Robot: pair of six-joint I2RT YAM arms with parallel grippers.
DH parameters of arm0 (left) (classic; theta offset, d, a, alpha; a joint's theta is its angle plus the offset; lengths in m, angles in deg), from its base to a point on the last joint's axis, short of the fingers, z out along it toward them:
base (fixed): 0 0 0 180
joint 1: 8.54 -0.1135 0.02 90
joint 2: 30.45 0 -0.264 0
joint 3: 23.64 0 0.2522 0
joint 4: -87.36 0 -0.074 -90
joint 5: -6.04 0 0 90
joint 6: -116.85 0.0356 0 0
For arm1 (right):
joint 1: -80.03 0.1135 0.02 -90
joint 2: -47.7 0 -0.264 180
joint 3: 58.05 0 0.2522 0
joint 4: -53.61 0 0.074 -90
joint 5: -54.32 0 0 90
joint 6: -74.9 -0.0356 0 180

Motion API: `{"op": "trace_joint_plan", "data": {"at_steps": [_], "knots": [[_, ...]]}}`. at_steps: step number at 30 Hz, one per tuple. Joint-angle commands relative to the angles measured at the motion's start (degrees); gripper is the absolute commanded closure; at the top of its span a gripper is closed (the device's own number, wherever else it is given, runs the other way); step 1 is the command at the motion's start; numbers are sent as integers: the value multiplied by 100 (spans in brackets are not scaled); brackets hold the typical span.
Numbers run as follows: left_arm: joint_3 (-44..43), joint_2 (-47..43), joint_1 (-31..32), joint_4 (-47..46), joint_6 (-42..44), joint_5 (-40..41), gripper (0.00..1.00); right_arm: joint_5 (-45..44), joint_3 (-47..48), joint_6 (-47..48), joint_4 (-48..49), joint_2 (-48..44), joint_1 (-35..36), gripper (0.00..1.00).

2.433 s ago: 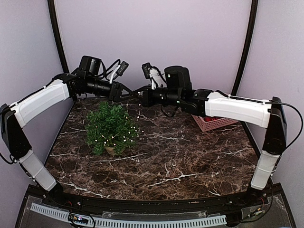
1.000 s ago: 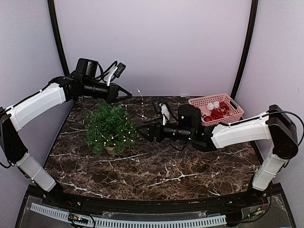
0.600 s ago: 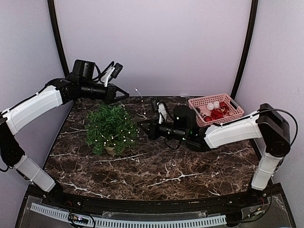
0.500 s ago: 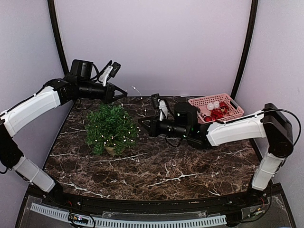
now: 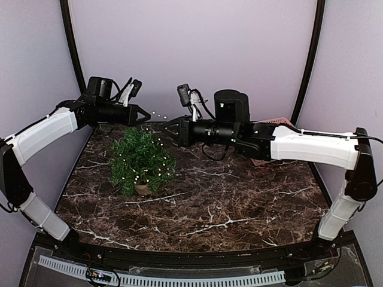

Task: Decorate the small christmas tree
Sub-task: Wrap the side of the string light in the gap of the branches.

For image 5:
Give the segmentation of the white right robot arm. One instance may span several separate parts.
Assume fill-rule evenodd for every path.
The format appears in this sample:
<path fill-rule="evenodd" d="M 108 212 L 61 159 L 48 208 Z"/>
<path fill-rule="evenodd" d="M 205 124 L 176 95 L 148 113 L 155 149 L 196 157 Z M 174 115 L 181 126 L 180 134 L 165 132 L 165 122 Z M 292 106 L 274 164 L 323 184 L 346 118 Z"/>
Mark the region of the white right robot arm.
<path fill-rule="evenodd" d="M 237 90 L 219 90 L 214 94 L 215 115 L 201 117 L 198 105 L 205 105 L 198 90 L 179 91 L 183 106 L 191 112 L 163 123 L 160 128 L 178 146 L 203 143 L 223 145 L 252 160 L 298 160 L 316 166 L 342 169 L 340 191 L 321 218 L 316 238 L 305 247 L 310 259 L 319 259 L 353 215 L 372 199 L 380 182 L 376 179 L 370 141 L 364 128 L 335 133 L 298 129 L 288 123 L 251 121 L 248 96 Z"/>

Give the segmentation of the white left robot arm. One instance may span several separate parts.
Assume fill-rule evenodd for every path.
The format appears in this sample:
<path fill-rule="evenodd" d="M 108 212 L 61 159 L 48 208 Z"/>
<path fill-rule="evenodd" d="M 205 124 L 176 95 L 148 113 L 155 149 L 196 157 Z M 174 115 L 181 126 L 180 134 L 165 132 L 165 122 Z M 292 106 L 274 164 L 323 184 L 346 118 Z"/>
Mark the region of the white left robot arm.
<path fill-rule="evenodd" d="M 62 243 L 61 251 L 72 261 L 84 256 L 79 235 L 34 191 L 25 166 L 50 145 L 84 127 L 99 123 L 133 127 L 150 120 L 150 113 L 130 101 L 141 87 L 142 82 L 133 78 L 120 88 L 110 78 L 90 77 L 78 99 L 58 103 L 41 119 L 1 139 L 1 193 L 6 199 L 1 209 L 20 212 L 37 230 Z"/>

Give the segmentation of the small green christmas tree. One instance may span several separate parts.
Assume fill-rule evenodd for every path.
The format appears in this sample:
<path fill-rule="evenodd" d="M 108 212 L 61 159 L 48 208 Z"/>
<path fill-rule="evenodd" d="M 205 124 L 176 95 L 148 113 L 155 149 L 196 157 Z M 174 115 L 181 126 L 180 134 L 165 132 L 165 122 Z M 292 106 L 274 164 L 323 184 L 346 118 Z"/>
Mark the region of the small green christmas tree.
<path fill-rule="evenodd" d="M 148 128 L 128 128 L 112 145 L 111 184 L 127 196 L 154 194 L 173 179 L 175 159 Z"/>

